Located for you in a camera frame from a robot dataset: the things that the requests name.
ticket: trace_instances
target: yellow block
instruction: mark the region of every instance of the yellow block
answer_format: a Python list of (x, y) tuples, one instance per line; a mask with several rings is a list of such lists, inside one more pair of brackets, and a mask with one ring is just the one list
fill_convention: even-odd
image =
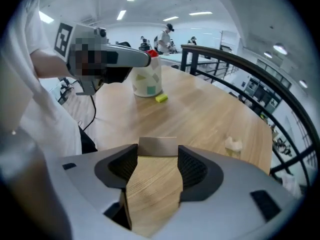
[(157, 102), (159, 102), (159, 103), (165, 101), (166, 99), (168, 99), (168, 95), (164, 94), (164, 93), (162, 93), (162, 94), (158, 95), (157, 97), (155, 97), (155, 100)]

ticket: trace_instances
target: wooden table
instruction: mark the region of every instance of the wooden table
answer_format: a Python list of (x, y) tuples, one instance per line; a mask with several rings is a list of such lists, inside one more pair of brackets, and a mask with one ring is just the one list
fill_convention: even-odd
[[(269, 173), (272, 133), (269, 126), (235, 97), (177, 69), (162, 67), (168, 100), (133, 94), (130, 77), (105, 84), (96, 94), (98, 150), (138, 143), (139, 137), (177, 137), (193, 146), (247, 161)], [(240, 154), (225, 149), (231, 136), (242, 141)], [(178, 209), (182, 177), (176, 157), (139, 157), (127, 185), (132, 230), (150, 237)]]

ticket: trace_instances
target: white shirt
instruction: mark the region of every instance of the white shirt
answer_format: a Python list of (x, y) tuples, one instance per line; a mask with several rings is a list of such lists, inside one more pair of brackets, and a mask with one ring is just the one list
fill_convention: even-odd
[(15, 71), (33, 92), (20, 127), (43, 153), (62, 157), (79, 155), (82, 148), (77, 122), (40, 84), (30, 58), (32, 52), (50, 48), (42, 24), (39, 0), (22, 0), (2, 38), (1, 70)]
[(162, 30), (161, 33), (158, 35), (158, 42), (160, 40), (162, 40), (165, 43), (165, 46), (158, 43), (157, 49), (164, 54), (168, 53), (169, 49), (167, 48), (167, 44), (170, 43), (170, 35), (166, 31)]

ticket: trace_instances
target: black cable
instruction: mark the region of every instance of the black cable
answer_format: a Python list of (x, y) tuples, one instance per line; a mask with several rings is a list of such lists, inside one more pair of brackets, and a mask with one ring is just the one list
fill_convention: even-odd
[(94, 116), (91, 120), (91, 122), (83, 129), (84, 131), (92, 124), (92, 122), (95, 120), (96, 118), (96, 113), (97, 113), (97, 108), (96, 108), (96, 104), (95, 104), (95, 101), (94, 101), (94, 98), (90, 95), (90, 98), (91, 98), (91, 101), (92, 101), (92, 105), (93, 105), (93, 108), (94, 108)]

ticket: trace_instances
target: paper cup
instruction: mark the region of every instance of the paper cup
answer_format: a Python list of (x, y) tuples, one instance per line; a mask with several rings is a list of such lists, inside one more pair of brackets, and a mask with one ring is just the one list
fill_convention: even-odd
[(161, 60), (152, 57), (151, 63), (146, 67), (134, 67), (131, 70), (133, 93), (139, 97), (153, 97), (162, 91)]

